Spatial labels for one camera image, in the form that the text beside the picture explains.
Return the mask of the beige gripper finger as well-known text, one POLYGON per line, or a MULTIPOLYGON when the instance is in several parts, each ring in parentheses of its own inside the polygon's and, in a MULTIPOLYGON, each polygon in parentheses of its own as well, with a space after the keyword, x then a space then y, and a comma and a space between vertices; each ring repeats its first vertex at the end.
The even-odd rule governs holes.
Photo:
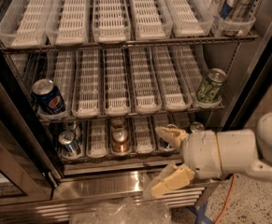
POLYGON ((143 197, 155 199, 188 186, 194 179, 194 171, 186 164, 177 166, 170 162, 157 176, 144 185, 143 197))
POLYGON ((182 142, 189 137, 185 130, 179 128, 156 127, 155 132, 175 150, 179 150, 182 142))

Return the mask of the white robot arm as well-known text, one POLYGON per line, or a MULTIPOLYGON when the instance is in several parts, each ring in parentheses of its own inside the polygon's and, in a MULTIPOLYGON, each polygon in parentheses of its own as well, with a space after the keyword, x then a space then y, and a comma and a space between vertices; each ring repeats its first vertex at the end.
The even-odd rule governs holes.
POLYGON ((146 199, 182 189, 194 179, 215 179, 242 174, 272 182, 272 112, 251 129, 187 133, 178 128, 157 127, 157 135, 182 157, 182 165, 169 163, 143 189, 146 199))

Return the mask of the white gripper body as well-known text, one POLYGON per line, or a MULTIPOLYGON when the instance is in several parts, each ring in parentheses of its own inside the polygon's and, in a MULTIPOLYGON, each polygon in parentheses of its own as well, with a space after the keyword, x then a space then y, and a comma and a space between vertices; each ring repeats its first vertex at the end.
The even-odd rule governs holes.
POLYGON ((222 175, 217 137, 213 131, 191 133, 181 145, 181 154, 196 178, 219 178, 222 175))

